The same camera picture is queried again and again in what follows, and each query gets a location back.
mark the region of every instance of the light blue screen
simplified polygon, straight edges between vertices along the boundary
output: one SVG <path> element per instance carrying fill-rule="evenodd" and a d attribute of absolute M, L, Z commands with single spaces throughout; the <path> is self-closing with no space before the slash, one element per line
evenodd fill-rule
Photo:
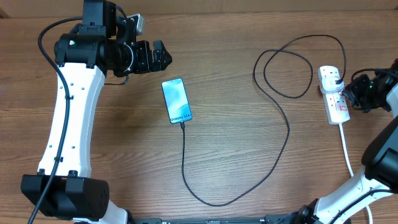
<path fill-rule="evenodd" d="M 192 119 L 187 94 L 181 78 L 162 83 L 163 94 L 172 124 Z"/>

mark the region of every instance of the wooden table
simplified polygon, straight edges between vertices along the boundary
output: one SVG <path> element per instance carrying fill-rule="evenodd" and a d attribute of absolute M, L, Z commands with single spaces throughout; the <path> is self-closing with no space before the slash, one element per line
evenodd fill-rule
<path fill-rule="evenodd" d="M 57 90 L 53 68 L 37 48 L 53 19 L 0 19 L 0 222 L 26 223 L 33 206 L 21 194 L 23 174 L 34 174 L 47 144 Z M 291 12 L 147 16 L 143 37 L 163 40 L 173 57 L 164 72 L 132 75 L 126 86 L 105 86 L 91 140 L 92 177 L 107 180 L 111 200 L 136 218 L 262 217 L 289 213 L 330 194 L 349 178 L 337 126 L 329 125 L 317 85 L 322 65 L 343 68 L 340 46 L 315 37 L 294 43 L 314 69 L 308 93 L 297 100 L 272 92 L 290 122 L 290 138 L 273 174 L 256 190 L 226 207 L 195 200 L 181 178 L 182 132 L 171 125 L 160 84 L 182 77 L 194 119 L 186 123 L 186 177 L 211 203 L 227 202 L 271 169 L 286 135 L 280 111 L 252 80 L 259 54 L 301 35 L 330 34 L 346 48 L 345 82 L 360 68 L 389 67 L 398 53 L 398 12 Z M 73 23 L 44 37 L 54 42 Z M 262 78 L 266 55 L 257 69 Z M 288 95 L 308 85 L 301 59 L 278 55 L 270 82 Z M 108 82 L 120 82 L 109 74 Z M 392 119 L 379 109 L 350 111 L 346 139 L 354 170 L 367 145 Z M 396 223 L 398 197 L 371 205 L 375 223 Z M 365 211 L 353 217 L 367 223 Z M 35 223 L 54 223 L 38 215 Z"/>

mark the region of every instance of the power strip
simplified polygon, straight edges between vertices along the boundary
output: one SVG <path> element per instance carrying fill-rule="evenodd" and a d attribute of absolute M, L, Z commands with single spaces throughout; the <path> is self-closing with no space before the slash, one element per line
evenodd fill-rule
<path fill-rule="evenodd" d="M 325 102 L 326 115 L 328 117 L 329 124 L 340 124 L 349 120 L 349 113 L 347 102 L 343 94 L 341 94 L 341 86 L 344 86 L 344 82 L 339 85 L 328 85 L 329 81 L 340 79 L 338 69 L 333 66 L 322 66 L 318 70 L 319 84 L 321 91 L 326 88 L 327 92 L 323 93 L 323 101 Z"/>

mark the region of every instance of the wooden surface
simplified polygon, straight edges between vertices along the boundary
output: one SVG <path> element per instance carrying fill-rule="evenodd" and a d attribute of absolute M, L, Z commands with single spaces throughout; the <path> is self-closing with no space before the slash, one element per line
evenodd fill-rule
<path fill-rule="evenodd" d="M 235 198 L 272 167 L 286 135 L 276 106 L 254 85 L 259 54 L 301 35 L 330 34 L 346 48 L 345 81 L 360 68 L 389 67 L 398 55 L 397 11 L 270 12 L 250 14 L 147 16 L 140 39 L 162 39 L 173 57 L 166 71 L 132 75 L 126 86 L 103 88 L 91 140 L 92 177 L 107 180 L 111 200 L 137 218 L 262 217 L 288 213 L 330 194 L 349 178 L 337 126 L 328 124 L 316 70 L 343 68 L 339 45 L 331 39 L 303 39 L 289 47 L 311 61 L 313 85 L 300 99 L 280 103 L 291 132 L 274 173 L 256 190 L 220 208 L 195 200 L 181 178 L 182 132 L 171 125 L 160 84 L 182 77 L 193 120 L 186 123 L 186 177 L 194 192 L 211 203 Z M 0 223 L 25 223 L 33 206 L 21 194 L 23 174 L 34 174 L 47 144 L 55 105 L 56 76 L 37 48 L 40 31 L 55 19 L 0 20 Z M 44 37 L 54 42 L 74 24 Z M 266 55 L 259 63 L 262 77 Z M 301 59 L 280 55 L 269 65 L 270 82 L 298 95 L 310 71 Z M 109 74 L 108 82 L 119 82 Z M 390 113 L 351 111 L 345 124 L 354 170 Z M 375 223 L 396 223 L 398 197 L 371 205 Z M 45 221 L 39 215 L 36 223 Z M 366 212 L 353 217 L 367 223 Z"/>
<path fill-rule="evenodd" d="M 395 9 L 398 0 L 111 0 L 127 14 L 205 14 L 224 12 L 292 12 Z M 4 17 L 73 17 L 83 0 L 0 0 Z"/>

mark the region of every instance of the smartphone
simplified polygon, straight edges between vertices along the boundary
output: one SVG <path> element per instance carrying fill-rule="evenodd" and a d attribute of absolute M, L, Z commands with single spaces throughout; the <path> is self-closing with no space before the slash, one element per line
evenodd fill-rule
<path fill-rule="evenodd" d="M 172 124 L 189 121 L 192 119 L 187 93 L 185 92 L 182 78 L 169 80 L 162 83 L 164 100 Z"/>

